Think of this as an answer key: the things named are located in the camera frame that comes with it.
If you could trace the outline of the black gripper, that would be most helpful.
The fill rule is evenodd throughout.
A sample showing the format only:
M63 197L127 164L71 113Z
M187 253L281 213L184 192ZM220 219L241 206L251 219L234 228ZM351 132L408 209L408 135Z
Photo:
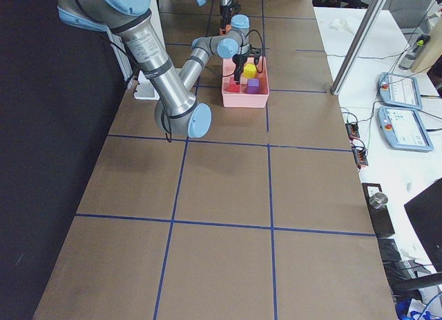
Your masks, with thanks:
M220 6L220 28L224 28L227 24L229 24L229 17L233 15L233 4Z
M235 65L235 70L233 72L233 79L236 84L240 83L240 78L242 74L242 67L247 63L247 54L236 54L232 57L232 62Z

